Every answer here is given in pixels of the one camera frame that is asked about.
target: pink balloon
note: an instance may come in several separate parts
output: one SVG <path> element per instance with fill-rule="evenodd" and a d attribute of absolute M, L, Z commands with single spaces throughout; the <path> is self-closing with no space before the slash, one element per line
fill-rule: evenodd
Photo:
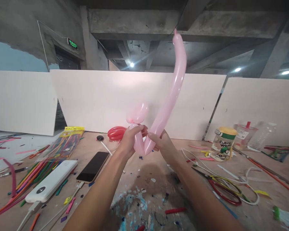
<path fill-rule="evenodd" d="M 148 115 L 149 106 L 147 103 L 136 105 L 132 111 L 127 115 L 126 121 L 129 124 L 141 124 Z"/>
<path fill-rule="evenodd" d="M 179 96 L 184 79 L 184 74 L 186 71 L 186 52 L 182 37 L 179 33 L 177 33 L 177 30 L 174 31 L 172 41 L 176 53 L 176 65 L 174 68 L 173 84 L 171 87 L 170 94 L 167 97 L 166 103 L 159 110 L 152 127 L 149 129 L 149 132 L 155 133 L 158 136 L 160 136 L 162 131 L 164 130 L 170 117 L 170 114 L 174 108 L 174 105 L 177 102 L 177 98 Z M 126 117 L 126 121 L 131 124 L 130 129 L 142 123 L 147 114 L 148 114 L 147 104 L 142 103 L 137 105 Z M 138 154 L 148 155 L 149 153 L 152 152 L 154 146 L 155 143 L 151 139 L 149 139 L 149 137 L 146 137 L 145 141 L 143 142 L 141 132 L 135 135 L 134 149 Z"/>
<path fill-rule="evenodd" d="M 129 129 L 133 129 L 134 127 L 138 126 L 138 124 L 131 124 L 129 126 Z M 142 134 L 141 132 L 138 132 L 135 135 L 135 143 L 134 143 L 134 149 L 135 151 L 140 154 L 143 155 L 145 153 L 145 146 L 144 146 L 144 140 L 142 138 Z"/>
<path fill-rule="evenodd" d="M 152 127 L 149 129 L 149 132 L 155 133 L 158 136 L 160 136 L 163 132 L 170 117 L 170 114 L 173 110 L 173 107 L 176 104 L 186 71 L 186 52 L 183 44 L 183 39 L 181 35 L 177 33 L 177 30 L 174 31 L 172 42 L 174 44 L 174 49 L 176 53 L 174 81 L 171 87 L 170 95 L 167 97 L 166 103 L 159 110 Z M 149 137 L 146 137 L 144 145 L 145 155 L 148 155 L 152 152 L 155 143 L 151 139 L 149 139 Z"/>

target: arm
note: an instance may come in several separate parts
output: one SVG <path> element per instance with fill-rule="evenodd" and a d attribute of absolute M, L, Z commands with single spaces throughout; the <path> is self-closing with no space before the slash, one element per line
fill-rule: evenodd
<path fill-rule="evenodd" d="M 161 151 L 166 162 L 177 173 L 195 213 L 203 222 L 205 230 L 243 230 L 238 220 L 218 201 L 212 190 L 203 183 L 201 176 L 185 162 L 183 155 L 178 155 L 168 134 L 164 131 L 161 138 L 152 133 L 148 135 L 156 143 L 154 149 Z"/>
<path fill-rule="evenodd" d="M 147 127 L 140 125 L 126 130 L 116 152 L 110 158 L 95 184 L 79 204 L 63 231 L 100 230 L 109 211 L 120 177 L 128 159 L 134 154 L 134 136 L 142 131 L 147 134 Z"/>

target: white power bank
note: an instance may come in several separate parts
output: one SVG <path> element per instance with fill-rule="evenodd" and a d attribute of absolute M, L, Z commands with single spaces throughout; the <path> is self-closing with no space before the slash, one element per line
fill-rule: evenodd
<path fill-rule="evenodd" d="M 48 201 L 76 166 L 77 160 L 63 161 L 26 196 L 25 200 L 28 203 Z"/>

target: green exit sign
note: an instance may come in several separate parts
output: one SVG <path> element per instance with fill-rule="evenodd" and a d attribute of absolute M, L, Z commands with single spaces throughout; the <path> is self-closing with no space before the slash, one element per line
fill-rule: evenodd
<path fill-rule="evenodd" d="M 78 50 L 78 45 L 76 43 L 74 43 L 72 40 L 70 40 L 69 38 L 67 38 L 67 43 L 71 47 L 74 47 L 76 50 Z"/>

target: plastic cup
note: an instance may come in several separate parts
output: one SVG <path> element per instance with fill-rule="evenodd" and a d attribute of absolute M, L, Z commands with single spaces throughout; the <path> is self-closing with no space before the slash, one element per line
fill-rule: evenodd
<path fill-rule="evenodd" d="M 237 130 L 238 134 L 234 139 L 233 147 L 238 150 L 244 150 L 255 132 L 258 131 L 258 128 L 251 126 L 247 128 L 246 125 L 243 124 L 236 124 L 235 129 Z"/>

